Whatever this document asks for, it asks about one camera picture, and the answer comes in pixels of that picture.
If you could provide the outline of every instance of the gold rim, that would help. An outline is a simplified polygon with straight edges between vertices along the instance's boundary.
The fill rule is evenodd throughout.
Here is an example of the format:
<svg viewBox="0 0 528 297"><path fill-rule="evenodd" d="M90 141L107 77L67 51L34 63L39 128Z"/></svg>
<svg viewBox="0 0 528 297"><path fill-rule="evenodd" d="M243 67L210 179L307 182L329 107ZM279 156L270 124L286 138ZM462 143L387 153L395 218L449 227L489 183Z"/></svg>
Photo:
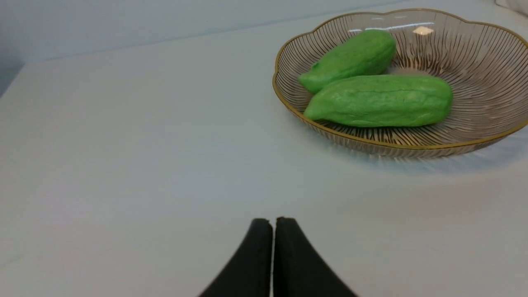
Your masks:
<svg viewBox="0 0 528 297"><path fill-rule="evenodd" d="M341 132L332 130L330 128L327 128L327 127L325 127L325 126L323 126L321 124L318 124L318 123L314 122L313 120L308 119L307 117L304 116L304 114L302 114L298 110L296 110L288 101L286 101L284 96L280 93L279 88L277 86L277 74L279 72L279 58L282 55L282 52L283 52L284 48L289 43L291 43L293 40L295 40L295 39L297 39L299 37L302 37L302 36L313 34L313 33L315 33L315 31L319 30L319 28L321 28L322 26L324 26L327 23L329 23L329 22L331 22L331 21L333 21L333 20L335 20L337 18L340 18L340 17L351 16L351 15L356 15L356 14L388 15L388 14L392 14L392 13L405 12L405 11L430 11L430 12L436 12L436 13L443 13L443 14L449 15L451 17L457 18L457 19L459 19L462 22L467 23L467 24L477 24L477 25L485 25L485 26L495 27L495 28L504 30L504 31L514 35L515 37L517 37L519 40L521 40L524 43L525 47L528 48L528 42L526 40L524 40L524 38L522 38L519 34L513 32L510 29L507 29L507 28L499 26L499 25L490 24L490 23L471 22L471 21L465 20L465 19L463 19L463 18L461 18L461 17L459 17L457 15L454 15L454 14L451 14L451 13L448 13L448 12L445 12L445 11L441 11L441 10L433 10L433 9L429 9L429 8L408 8L408 9L395 10L395 11L390 11L390 12L385 12L385 13L379 13L379 12L353 12L353 13L347 13L347 14L342 14L342 15L333 17L333 18L325 21L321 25L315 27L315 29L311 30L310 32L299 34L299 35L291 38L290 40L288 40L280 48L279 52L277 53L277 57L275 58L275 73L273 74L273 81L272 81L273 90L275 91L275 94L277 95L277 97L279 97L280 101L286 106L286 108L288 108L290 110L290 112L294 113L296 116L298 116L302 120L306 121L310 125L315 126L315 127L319 128L321 130L324 130L325 132L328 132L330 134L334 134L336 136L344 137L344 138L347 138L347 139L350 139L350 140L355 140L355 141L358 141L358 142L362 142L362 143L374 144L374 145L384 146L384 147L391 147L391 148L395 148L395 149L440 150L440 149L453 149L455 147L483 144L483 143L491 142L493 140L497 140L497 139L506 137L508 135L511 135L511 134L519 131L520 129L524 128L526 125L528 125L528 119L527 119L523 123L511 128L511 129L509 129L509 130L507 130L505 132L502 132L502 133L499 133L499 134L495 134L495 135L490 136L490 137L481 138L479 140L473 140L473 141L467 141L467 142L459 142L459 143L455 143L455 144L423 145L423 146L405 145L405 144L392 144L392 143L379 142L379 141L368 140L368 139L364 139L364 138L348 135L348 134L341 133Z"/></svg>

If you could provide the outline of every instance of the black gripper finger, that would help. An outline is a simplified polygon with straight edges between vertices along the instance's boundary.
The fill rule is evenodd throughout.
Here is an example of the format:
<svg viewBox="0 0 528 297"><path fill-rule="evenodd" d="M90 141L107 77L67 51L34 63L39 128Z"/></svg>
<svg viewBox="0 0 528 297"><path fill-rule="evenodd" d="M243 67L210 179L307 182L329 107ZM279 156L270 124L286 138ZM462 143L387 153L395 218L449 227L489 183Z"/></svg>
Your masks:
<svg viewBox="0 0 528 297"><path fill-rule="evenodd" d="M357 297L312 247L295 219L278 218L274 297Z"/></svg>
<svg viewBox="0 0 528 297"><path fill-rule="evenodd" d="M254 219L235 254L200 297L269 297L273 228Z"/></svg>

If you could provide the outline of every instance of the white table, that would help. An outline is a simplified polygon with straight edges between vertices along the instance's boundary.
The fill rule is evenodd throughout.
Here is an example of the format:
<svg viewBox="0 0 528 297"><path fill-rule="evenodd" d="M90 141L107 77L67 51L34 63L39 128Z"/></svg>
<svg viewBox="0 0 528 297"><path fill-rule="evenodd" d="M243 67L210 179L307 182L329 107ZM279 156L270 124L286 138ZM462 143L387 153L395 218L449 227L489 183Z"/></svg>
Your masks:
<svg viewBox="0 0 528 297"><path fill-rule="evenodd" d="M491 1L370 11L407 7L528 38ZM278 216L362 297L527 296L528 130L436 161L334 147L271 87L330 17L27 65L0 100L0 296L196 296Z"/></svg>

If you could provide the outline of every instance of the green vegetable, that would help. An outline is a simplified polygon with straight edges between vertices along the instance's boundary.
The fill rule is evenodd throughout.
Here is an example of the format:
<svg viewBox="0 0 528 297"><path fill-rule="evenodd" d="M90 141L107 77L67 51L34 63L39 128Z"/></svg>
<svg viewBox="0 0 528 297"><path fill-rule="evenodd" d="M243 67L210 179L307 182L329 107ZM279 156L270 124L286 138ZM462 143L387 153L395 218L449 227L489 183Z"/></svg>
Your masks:
<svg viewBox="0 0 528 297"><path fill-rule="evenodd" d="M357 76L326 86L304 115L356 127L416 127L444 120L452 99L451 87L441 78Z"/></svg>
<svg viewBox="0 0 528 297"><path fill-rule="evenodd" d="M299 76L299 82L315 94L327 84L360 75L378 75L389 66L396 53L390 33L366 30L327 52L312 69Z"/></svg>

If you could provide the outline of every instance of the white wall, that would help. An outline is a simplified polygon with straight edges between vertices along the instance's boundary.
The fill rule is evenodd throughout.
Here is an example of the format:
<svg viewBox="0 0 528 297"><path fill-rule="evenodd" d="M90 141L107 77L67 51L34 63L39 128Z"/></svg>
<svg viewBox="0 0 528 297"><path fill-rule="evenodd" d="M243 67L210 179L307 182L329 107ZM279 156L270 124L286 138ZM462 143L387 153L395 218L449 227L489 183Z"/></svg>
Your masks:
<svg viewBox="0 0 528 297"><path fill-rule="evenodd" d="M0 0L0 68L401 1Z"/></svg>

